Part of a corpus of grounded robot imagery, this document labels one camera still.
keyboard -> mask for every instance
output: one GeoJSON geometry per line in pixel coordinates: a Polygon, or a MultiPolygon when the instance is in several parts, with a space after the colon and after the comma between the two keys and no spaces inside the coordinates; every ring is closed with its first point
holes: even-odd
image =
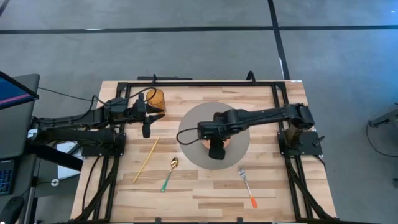
{"type": "Polygon", "coordinates": [[[0,161],[0,195],[12,193],[15,161],[13,159],[0,161]]]}

round plate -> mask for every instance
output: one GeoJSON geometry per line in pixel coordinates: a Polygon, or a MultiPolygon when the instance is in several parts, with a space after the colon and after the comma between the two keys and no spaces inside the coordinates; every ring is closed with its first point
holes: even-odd
{"type": "MultiPolygon", "coordinates": [[[[203,103],[192,108],[182,118],[178,131],[188,128],[195,128],[200,121],[212,121],[215,112],[224,112],[233,109],[233,107],[224,103],[203,103]]],[[[181,142],[191,142],[198,138],[197,130],[181,133],[178,137],[181,142]]],[[[229,145],[225,147],[225,158],[223,160],[212,159],[208,155],[208,149],[201,141],[191,145],[181,145],[181,150],[185,156],[194,164],[209,170],[218,170],[228,168],[243,158],[248,150],[250,142],[249,130],[242,131],[239,134],[231,136],[229,145]]]]}

chopstick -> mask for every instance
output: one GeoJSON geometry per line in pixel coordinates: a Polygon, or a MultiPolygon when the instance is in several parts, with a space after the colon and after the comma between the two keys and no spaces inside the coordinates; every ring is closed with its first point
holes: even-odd
{"type": "Polygon", "coordinates": [[[135,182],[136,182],[136,180],[137,180],[137,178],[138,178],[139,174],[140,174],[140,173],[141,173],[141,171],[143,170],[144,166],[147,164],[147,161],[148,161],[148,159],[150,158],[150,155],[152,155],[152,152],[154,151],[154,149],[155,149],[155,146],[156,146],[156,144],[157,144],[157,141],[159,141],[159,138],[160,138],[160,136],[158,136],[158,137],[157,137],[157,139],[156,139],[156,142],[155,142],[154,146],[152,147],[152,149],[150,150],[150,153],[149,153],[149,155],[147,156],[147,159],[146,159],[146,160],[145,160],[145,162],[143,163],[143,165],[142,165],[141,169],[139,169],[139,171],[138,171],[138,173],[137,173],[137,175],[136,175],[136,178],[134,178],[134,180],[132,181],[132,183],[135,183],[135,182]]]}

butcher block tabletop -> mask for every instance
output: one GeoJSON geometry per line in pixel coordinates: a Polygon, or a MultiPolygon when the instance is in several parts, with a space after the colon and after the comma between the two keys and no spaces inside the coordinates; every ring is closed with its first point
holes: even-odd
{"type": "MultiPolygon", "coordinates": [[[[117,81],[103,82],[99,98],[103,101],[114,98],[117,84],[117,81]]],[[[285,84],[289,103],[307,105],[302,82],[285,81],[285,84]]],[[[143,88],[133,87],[131,94],[143,88]]],[[[166,116],[152,124],[150,138],[142,137],[142,124],[127,124],[125,127],[126,148],[119,162],[111,222],[154,222],[156,217],[162,218],[163,222],[235,222],[237,217],[243,217],[246,222],[295,220],[285,162],[279,153],[277,123],[249,128],[247,153],[237,164],[223,170],[206,170],[196,166],[185,157],[175,139],[184,115],[202,103],[220,102],[249,111],[274,108],[271,87],[173,86],[159,89],[164,92],[166,116]],[[156,148],[133,183],[158,136],[160,139],[156,148]],[[170,177],[167,190],[161,192],[174,157],[179,159],[178,167],[170,177]],[[246,186],[238,174],[240,164],[244,165],[258,208],[252,207],[246,186]]],[[[278,96],[283,105],[281,92],[278,96]]],[[[134,101],[135,98],[129,100],[129,106],[134,101]]],[[[83,193],[95,159],[89,157],[83,163],[71,218],[81,213],[83,193]]],[[[335,216],[323,164],[313,156],[302,156],[302,161],[309,191],[327,213],[335,216]]],[[[97,191],[101,166],[102,158],[93,170],[86,206],[97,191]]],[[[300,211],[305,217],[302,194],[299,189],[297,191],[300,211]]],[[[108,192],[105,192],[100,218],[104,217],[107,197],[108,192]]]]}

green spoon handle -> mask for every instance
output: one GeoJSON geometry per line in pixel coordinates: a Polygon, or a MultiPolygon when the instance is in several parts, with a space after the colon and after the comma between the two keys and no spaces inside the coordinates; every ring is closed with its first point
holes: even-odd
{"type": "Polygon", "coordinates": [[[164,184],[162,186],[162,190],[161,190],[162,192],[165,192],[165,190],[166,190],[166,186],[167,186],[167,183],[169,182],[170,176],[172,175],[172,171],[173,170],[170,170],[169,175],[167,176],[166,181],[164,182],[164,184]]]}

